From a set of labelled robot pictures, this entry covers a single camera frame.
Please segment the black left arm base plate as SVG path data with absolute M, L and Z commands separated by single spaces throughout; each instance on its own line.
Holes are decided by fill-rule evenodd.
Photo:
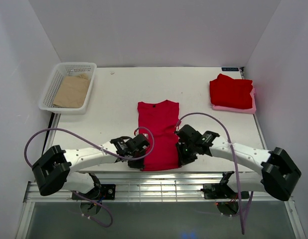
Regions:
M 81 200 L 81 197 L 90 200 L 113 200 L 116 193 L 115 184 L 90 184 L 71 189 L 73 200 Z

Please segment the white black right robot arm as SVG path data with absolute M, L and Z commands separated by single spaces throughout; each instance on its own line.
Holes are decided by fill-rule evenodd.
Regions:
M 302 173 L 282 148 L 256 149 L 230 144 L 218 133 L 201 134 L 186 124 L 176 131 L 176 149 L 181 166 L 190 164 L 198 155 L 226 159 L 250 169 L 247 173 L 227 171 L 218 183 L 206 184 L 202 191 L 207 199 L 235 199 L 241 193 L 248 199 L 252 192 L 266 192 L 280 201 L 288 201 Z

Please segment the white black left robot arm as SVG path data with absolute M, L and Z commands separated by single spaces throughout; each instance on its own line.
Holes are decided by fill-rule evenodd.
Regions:
M 33 164 L 32 171 L 42 196 L 69 190 L 95 199 L 100 194 L 101 183 L 96 176 L 80 173 L 80 170 L 141 157 L 149 146 L 150 142 L 144 134 L 134 138 L 115 138 L 96 148 L 63 150 L 55 145 Z

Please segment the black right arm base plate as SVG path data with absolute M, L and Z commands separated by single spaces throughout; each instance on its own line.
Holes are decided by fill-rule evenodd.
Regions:
M 205 199 L 238 199 L 238 192 L 225 184 L 203 184 L 200 189 Z

